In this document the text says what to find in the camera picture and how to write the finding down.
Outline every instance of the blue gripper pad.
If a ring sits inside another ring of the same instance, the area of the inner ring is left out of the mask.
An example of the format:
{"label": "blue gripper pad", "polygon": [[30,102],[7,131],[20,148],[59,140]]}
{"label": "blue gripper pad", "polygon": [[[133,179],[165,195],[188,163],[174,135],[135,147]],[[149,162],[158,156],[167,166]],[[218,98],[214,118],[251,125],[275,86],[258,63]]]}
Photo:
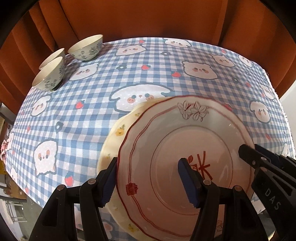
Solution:
{"label": "blue gripper pad", "polygon": [[106,203],[110,201],[110,198],[112,196],[112,193],[114,191],[115,185],[116,185],[116,170],[117,165],[115,164],[107,177],[107,180],[105,182],[105,185],[103,187],[103,193],[101,198],[101,205],[104,207]]}
{"label": "blue gripper pad", "polygon": [[197,208],[199,206],[199,203],[200,203],[200,201],[198,200],[200,190],[196,188],[192,178],[190,177],[190,175],[188,173],[188,169],[186,168],[185,165],[189,166],[189,164],[187,162],[184,163],[182,161],[182,159],[180,159],[179,162],[178,162],[179,176],[180,176],[181,181],[183,183],[183,187],[184,187],[184,189],[186,191],[189,202],[192,203],[195,208]]}

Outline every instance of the yellow plate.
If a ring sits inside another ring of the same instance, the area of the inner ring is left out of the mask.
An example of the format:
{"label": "yellow plate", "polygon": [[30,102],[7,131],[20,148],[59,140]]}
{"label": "yellow plate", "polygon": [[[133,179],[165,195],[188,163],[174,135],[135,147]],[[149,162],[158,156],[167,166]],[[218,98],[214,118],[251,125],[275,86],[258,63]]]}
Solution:
{"label": "yellow plate", "polygon": [[[106,169],[112,161],[113,157],[118,156],[119,148],[126,135],[127,130],[139,118],[139,116],[150,106],[165,99],[167,98],[156,98],[153,100],[142,102],[138,104],[130,113],[116,121],[102,146],[102,150],[96,167],[97,173],[99,173],[101,170]],[[118,196],[116,188],[114,189],[110,201],[106,204],[105,207],[110,212],[116,223],[128,234],[141,241],[154,240],[153,238],[146,236],[129,219],[127,212]]]}

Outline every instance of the yellow flower print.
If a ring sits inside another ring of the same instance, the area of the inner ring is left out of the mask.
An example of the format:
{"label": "yellow flower print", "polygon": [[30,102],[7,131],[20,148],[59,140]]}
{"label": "yellow flower print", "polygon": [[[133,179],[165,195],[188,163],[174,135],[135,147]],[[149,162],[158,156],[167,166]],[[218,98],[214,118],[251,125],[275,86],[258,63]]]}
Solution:
{"label": "yellow flower print", "polygon": [[132,233],[139,231],[139,229],[132,227],[131,224],[128,225],[128,230],[131,231]]}
{"label": "yellow flower print", "polygon": [[124,134],[124,124],[121,126],[121,127],[119,127],[117,130],[116,130],[116,132],[115,132],[115,135],[116,136],[122,136],[123,134]]}

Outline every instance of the ceramic bowl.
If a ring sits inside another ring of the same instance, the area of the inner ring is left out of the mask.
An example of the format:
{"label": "ceramic bowl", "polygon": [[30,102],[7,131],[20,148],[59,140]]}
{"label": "ceramic bowl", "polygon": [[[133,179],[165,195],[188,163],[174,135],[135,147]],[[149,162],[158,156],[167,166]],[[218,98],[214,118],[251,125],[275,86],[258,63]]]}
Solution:
{"label": "ceramic bowl", "polygon": [[40,70],[33,80],[32,86],[42,91],[52,90],[61,82],[64,70],[63,57],[57,57]]}
{"label": "ceramic bowl", "polygon": [[54,60],[57,57],[63,57],[65,59],[65,49],[61,48],[54,53],[52,53],[50,56],[48,56],[39,66],[39,69],[42,70],[45,65],[47,65],[50,61]]}
{"label": "ceramic bowl", "polygon": [[88,61],[96,57],[100,52],[102,43],[103,35],[90,36],[74,44],[69,48],[68,53],[78,60]]}

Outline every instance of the tablecloth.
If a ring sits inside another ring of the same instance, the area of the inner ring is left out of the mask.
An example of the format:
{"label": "tablecloth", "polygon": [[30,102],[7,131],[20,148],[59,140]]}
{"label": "tablecloth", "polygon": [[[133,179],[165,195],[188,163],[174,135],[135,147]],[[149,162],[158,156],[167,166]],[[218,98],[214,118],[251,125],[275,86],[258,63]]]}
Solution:
{"label": "tablecloth", "polygon": [[[291,132],[265,71],[237,53],[170,38],[132,38],[105,43],[96,58],[67,55],[62,86],[32,88],[11,131],[6,169],[40,206],[59,184],[95,177],[106,136],[117,119],[151,98],[196,94],[233,111],[254,143],[295,157]],[[113,240],[133,240],[101,209]],[[79,205],[76,226],[82,228]]]}

